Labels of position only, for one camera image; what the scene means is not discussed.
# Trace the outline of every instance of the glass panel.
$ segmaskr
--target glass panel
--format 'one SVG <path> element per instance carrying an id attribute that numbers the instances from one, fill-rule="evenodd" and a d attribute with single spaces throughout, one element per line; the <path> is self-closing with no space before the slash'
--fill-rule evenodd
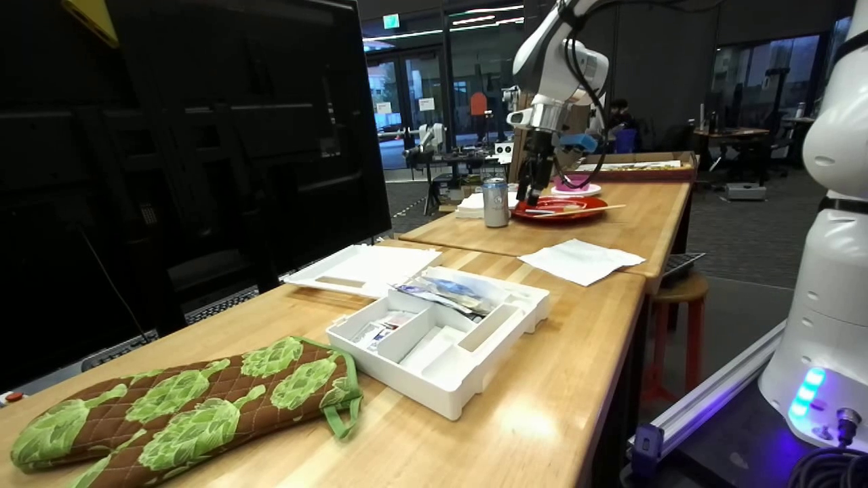
<path id="1" fill-rule="evenodd" d="M 384 138 L 384 134 L 401 130 L 405 116 L 401 116 L 397 65 L 394 63 L 369 63 L 369 86 L 373 86 L 374 122 L 377 122 L 381 138 Z"/>
<path id="2" fill-rule="evenodd" d="M 719 108 L 731 128 L 781 130 L 808 99 L 818 44 L 820 35 L 803 35 L 719 48 L 710 80 L 710 112 Z"/>
<path id="3" fill-rule="evenodd" d="M 512 86 L 512 58 L 526 32 L 515 25 L 462 31 L 453 27 L 453 104 L 457 104 L 457 142 L 458 146 L 491 146 L 508 142 L 508 99 Z M 485 116 L 473 116 L 473 95 L 485 99 Z"/>
<path id="4" fill-rule="evenodd" d="M 411 124 L 446 122 L 442 86 L 441 86 L 441 58 L 407 58 L 407 89 L 411 89 Z"/>

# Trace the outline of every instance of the wooden table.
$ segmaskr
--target wooden table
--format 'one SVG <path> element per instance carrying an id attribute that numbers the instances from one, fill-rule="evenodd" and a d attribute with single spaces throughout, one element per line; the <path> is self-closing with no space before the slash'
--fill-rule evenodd
<path id="1" fill-rule="evenodd" d="M 647 280 L 617 274 L 579 288 L 515 259 L 442 250 L 441 267 L 552 291 L 552 316 L 506 356 L 495 382 L 464 419 L 436 413 L 361 377 L 365 427 L 350 446 L 324 424 L 263 436 L 183 475 L 171 486 L 575 486 L 588 477 L 641 316 Z M 282 337 L 325 341 L 325 326 L 366 298 L 274 288 L 236 310 L 162 337 L 111 364 L 0 409 L 0 486 L 69 486 L 84 466 L 23 475 L 8 461 L 16 433 L 84 386 L 156 366 L 236 356 Z"/>
<path id="2" fill-rule="evenodd" d="M 658 291 L 660 274 L 674 248 L 685 248 L 690 183 L 602 183 L 602 200 L 611 213 L 586 223 L 552 226 L 511 219 L 508 227 L 485 227 L 484 219 L 464 219 L 446 214 L 401 236 L 401 241 L 420 241 L 457 250 L 479 250 L 497 256 L 529 256 L 542 248 L 580 240 L 601 248 L 614 248 L 647 259 L 641 267 L 628 268 L 649 280 Z"/>

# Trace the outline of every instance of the chair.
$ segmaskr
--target chair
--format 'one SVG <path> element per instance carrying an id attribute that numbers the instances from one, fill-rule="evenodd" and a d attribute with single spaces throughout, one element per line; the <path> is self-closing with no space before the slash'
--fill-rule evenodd
<path id="1" fill-rule="evenodd" d="M 702 328 L 705 328 L 705 297 L 708 282 L 701 271 L 686 274 L 685 280 L 666 286 L 652 302 L 655 317 L 655 353 L 644 386 L 644 401 L 674 401 L 677 393 L 666 387 L 666 359 L 670 340 L 670 317 L 678 306 L 686 306 L 686 368 L 685 390 L 691 390 L 702 381 Z"/>
<path id="2" fill-rule="evenodd" d="M 771 166 L 771 134 L 765 128 L 731 128 L 719 135 L 727 183 L 758 183 L 765 188 Z"/>

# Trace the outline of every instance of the wall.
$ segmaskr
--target wall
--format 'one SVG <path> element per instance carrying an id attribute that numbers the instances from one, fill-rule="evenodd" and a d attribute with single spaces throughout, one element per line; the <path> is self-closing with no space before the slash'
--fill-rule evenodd
<path id="1" fill-rule="evenodd" d="M 365 20 L 415 8 L 436 15 L 457 5 L 495 5 L 508 0 L 361 0 Z M 662 5 L 624 2 L 595 17 L 580 32 L 584 44 L 609 55 L 611 95 L 630 99 L 634 116 L 647 120 L 655 142 L 668 138 L 677 124 L 698 116 L 710 84 L 714 48 L 822 32 L 838 17 L 853 15 L 856 0 L 685 0 L 685 5 L 714 5 L 686 15 Z M 549 15 L 554 0 L 525 0 L 526 32 Z"/>

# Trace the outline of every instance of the person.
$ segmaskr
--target person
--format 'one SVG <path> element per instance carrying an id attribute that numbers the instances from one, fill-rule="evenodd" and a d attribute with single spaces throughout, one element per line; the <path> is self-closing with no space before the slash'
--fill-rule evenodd
<path id="1" fill-rule="evenodd" d="M 630 115 L 630 100 L 617 99 L 609 108 L 609 138 L 617 145 L 617 153 L 637 153 L 641 142 L 641 122 Z"/>
<path id="2" fill-rule="evenodd" d="M 488 99 L 485 99 L 485 92 L 469 95 L 469 120 L 479 134 L 479 145 L 484 145 L 485 134 L 488 134 Z"/>

